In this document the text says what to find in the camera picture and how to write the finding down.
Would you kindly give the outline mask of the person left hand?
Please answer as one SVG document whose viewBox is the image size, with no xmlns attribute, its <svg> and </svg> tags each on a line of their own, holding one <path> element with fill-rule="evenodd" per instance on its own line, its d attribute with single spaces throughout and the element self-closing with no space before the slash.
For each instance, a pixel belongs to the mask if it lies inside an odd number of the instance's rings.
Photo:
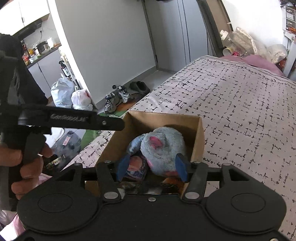
<svg viewBox="0 0 296 241">
<path fill-rule="evenodd" d="M 45 143 L 38 156 L 33 161 L 21 167 L 20 175 L 22 180 L 14 182 L 11 185 L 11 190 L 15 193 L 18 200 L 39 184 L 39 176 L 42 173 L 44 165 L 42 156 L 49 158 L 52 155 L 51 148 Z M 19 165 L 21 161 L 21 150 L 9 149 L 6 144 L 1 143 L 1 166 L 13 167 Z"/>
</svg>

